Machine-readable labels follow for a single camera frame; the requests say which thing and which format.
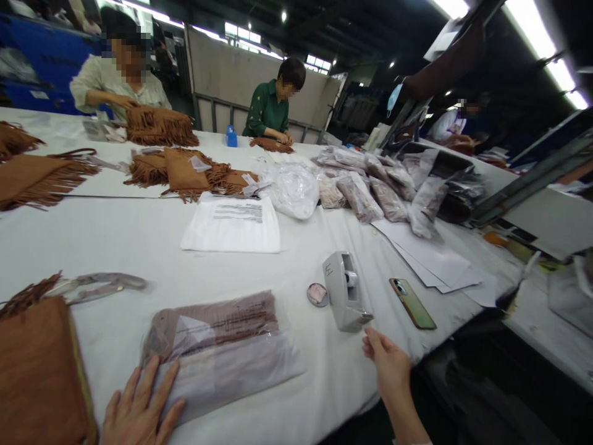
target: face mask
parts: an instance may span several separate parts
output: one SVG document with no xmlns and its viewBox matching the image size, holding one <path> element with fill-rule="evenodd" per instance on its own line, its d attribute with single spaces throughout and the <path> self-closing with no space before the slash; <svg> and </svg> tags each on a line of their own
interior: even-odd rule
<svg viewBox="0 0 593 445">
<path fill-rule="evenodd" d="M 403 84 L 400 83 L 397 87 L 395 87 L 393 89 L 393 91 L 391 92 L 391 96 L 389 96 L 389 100 L 387 101 L 387 117 L 391 116 L 393 107 L 395 106 L 395 103 L 397 102 L 397 98 L 400 95 L 400 91 L 402 90 L 402 85 Z"/>
</svg>

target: ceiling light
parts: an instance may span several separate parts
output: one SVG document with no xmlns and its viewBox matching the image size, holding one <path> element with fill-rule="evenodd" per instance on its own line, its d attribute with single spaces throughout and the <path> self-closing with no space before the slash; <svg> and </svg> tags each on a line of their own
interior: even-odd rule
<svg viewBox="0 0 593 445">
<path fill-rule="evenodd" d="M 464 0 L 432 0 L 432 2 L 449 19 L 460 19 L 469 11 L 469 6 Z"/>
<path fill-rule="evenodd" d="M 538 59 L 549 59 L 558 52 L 533 0 L 508 0 L 503 10 Z"/>
<path fill-rule="evenodd" d="M 565 94 L 565 97 L 576 109 L 589 108 L 589 104 L 578 91 L 571 91 L 570 93 Z"/>
<path fill-rule="evenodd" d="M 563 59 L 547 64 L 545 69 L 552 76 L 560 91 L 572 91 L 576 88 L 573 76 Z"/>
</svg>

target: short black hair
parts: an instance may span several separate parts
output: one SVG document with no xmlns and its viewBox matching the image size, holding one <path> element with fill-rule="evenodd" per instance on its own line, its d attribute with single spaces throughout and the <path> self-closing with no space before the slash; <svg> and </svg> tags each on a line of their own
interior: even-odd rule
<svg viewBox="0 0 593 445">
<path fill-rule="evenodd" d="M 104 6 L 101 8 L 103 35 L 108 40 L 121 39 L 138 51 L 147 50 L 147 39 L 140 32 L 140 26 L 123 11 Z"/>
<path fill-rule="evenodd" d="M 284 85 L 291 83 L 299 91 L 303 88 L 305 77 L 307 76 L 305 65 L 296 57 L 289 57 L 280 65 L 278 78 L 280 76 L 282 76 L 282 83 Z"/>
</svg>

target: smartphone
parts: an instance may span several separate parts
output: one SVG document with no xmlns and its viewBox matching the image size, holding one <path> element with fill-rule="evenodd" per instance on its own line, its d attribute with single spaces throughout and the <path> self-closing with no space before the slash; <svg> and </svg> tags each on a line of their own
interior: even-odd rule
<svg viewBox="0 0 593 445">
<path fill-rule="evenodd" d="M 408 315 L 414 322 L 414 325 L 418 329 L 436 329 L 437 325 L 434 324 L 430 314 L 424 308 L 424 305 L 418 299 L 416 293 L 412 290 L 408 282 L 404 279 L 390 278 L 389 283 L 391 287 L 399 297 L 403 306 L 408 311 Z"/>
</svg>

